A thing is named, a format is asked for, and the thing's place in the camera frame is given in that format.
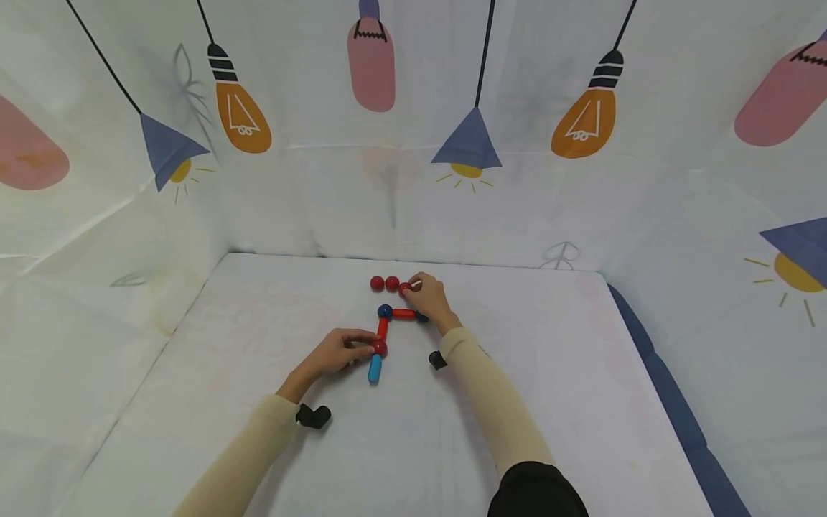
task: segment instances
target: blue fabric edge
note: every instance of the blue fabric edge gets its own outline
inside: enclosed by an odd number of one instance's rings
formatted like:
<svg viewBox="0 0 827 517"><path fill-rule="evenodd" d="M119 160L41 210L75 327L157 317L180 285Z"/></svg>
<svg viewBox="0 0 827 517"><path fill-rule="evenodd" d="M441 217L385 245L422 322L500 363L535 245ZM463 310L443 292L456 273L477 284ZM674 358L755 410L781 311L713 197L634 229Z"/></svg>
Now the blue fabric edge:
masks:
<svg viewBox="0 0 827 517"><path fill-rule="evenodd" d="M672 422L675 434L712 509L712 514L715 517L751 517L726 472L715 455L706 447L706 439L695 415L666 364L655 353L652 339L649 338L640 319L617 289L609 285L609 292L646 366L657 396L660 397L663 408Z"/></svg>

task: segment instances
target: hand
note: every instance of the hand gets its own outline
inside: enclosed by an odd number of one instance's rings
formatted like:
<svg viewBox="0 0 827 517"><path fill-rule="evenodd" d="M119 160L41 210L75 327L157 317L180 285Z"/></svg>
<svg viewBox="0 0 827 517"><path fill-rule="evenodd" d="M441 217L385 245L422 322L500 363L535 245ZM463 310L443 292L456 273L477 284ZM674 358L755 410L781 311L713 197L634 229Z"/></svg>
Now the hand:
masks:
<svg viewBox="0 0 827 517"><path fill-rule="evenodd" d="M334 328L301 362L276 394L298 404L319 377L340 371L345 366L373 355L373 347L357 346L379 339L373 332L359 328Z"/></svg>
<svg viewBox="0 0 827 517"><path fill-rule="evenodd" d="M428 316L437 325L443 336L453 328L462 326L462 322L448 304L448 298L445 297L445 286L442 282L428 273L422 272L408 280L409 284L414 282L422 282L422 284L416 290L404 290L402 295L420 313Z"/></svg>

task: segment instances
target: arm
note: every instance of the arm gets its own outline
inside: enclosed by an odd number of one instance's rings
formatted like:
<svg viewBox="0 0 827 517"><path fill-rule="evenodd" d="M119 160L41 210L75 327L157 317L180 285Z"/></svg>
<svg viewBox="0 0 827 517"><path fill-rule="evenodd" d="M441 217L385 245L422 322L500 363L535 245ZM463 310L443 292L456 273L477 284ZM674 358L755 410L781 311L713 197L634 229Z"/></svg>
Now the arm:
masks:
<svg viewBox="0 0 827 517"><path fill-rule="evenodd" d="M288 375L275 395L267 395L241 432L202 474L173 517L242 517L275 459L297 433L297 404L325 374L373 355L372 347L353 347L356 340L379 337L366 330L331 331L302 364Z"/></svg>
<svg viewBox="0 0 827 517"><path fill-rule="evenodd" d="M552 465L554 457L519 393L471 331L462 327L448 305L442 282L424 273L410 283L416 281L422 281L420 291L405 290L404 296L442 334L442 357L466 392L500 478L521 462Z"/></svg>

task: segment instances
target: person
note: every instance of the person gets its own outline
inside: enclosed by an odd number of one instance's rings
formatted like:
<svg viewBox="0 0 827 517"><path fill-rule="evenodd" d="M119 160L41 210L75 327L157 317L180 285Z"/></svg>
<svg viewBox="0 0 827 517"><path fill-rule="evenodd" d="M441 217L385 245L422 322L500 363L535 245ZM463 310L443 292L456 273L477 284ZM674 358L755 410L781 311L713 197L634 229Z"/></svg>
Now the person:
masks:
<svg viewBox="0 0 827 517"><path fill-rule="evenodd" d="M421 282L420 288L405 290L403 296L428 316L442 335L440 353L465 391L500 477L489 517L586 517L581 498L554 466L554 456L517 390L471 331L462 327L448 304L442 282L426 273L409 281L416 282ZM190 489L173 516L242 517L270 465L296 435L297 404L310 386L321 376L371 356L372 347L356 344L377 338L366 330L332 330L279 390L258 404L245 427Z"/></svg>

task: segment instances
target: left hand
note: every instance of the left hand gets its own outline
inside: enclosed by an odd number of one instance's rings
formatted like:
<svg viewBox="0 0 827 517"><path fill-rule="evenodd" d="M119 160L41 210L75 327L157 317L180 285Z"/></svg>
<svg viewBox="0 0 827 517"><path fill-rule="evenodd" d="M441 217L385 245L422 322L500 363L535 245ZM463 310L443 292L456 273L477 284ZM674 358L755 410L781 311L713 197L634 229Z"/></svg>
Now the left hand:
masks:
<svg viewBox="0 0 827 517"><path fill-rule="evenodd" d="M307 358L296 366L275 393L298 404L319 377L336 373L354 361L373 355L373 347L356 342L372 343L379 336L359 328L334 328Z"/></svg>
<svg viewBox="0 0 827 517"><path fill-rule="evenodd" d="M379 336L360 328L334 328L302 361L299 368L320 377L340 371L354 361L373 355L373 347L365 346Z"/></svg>

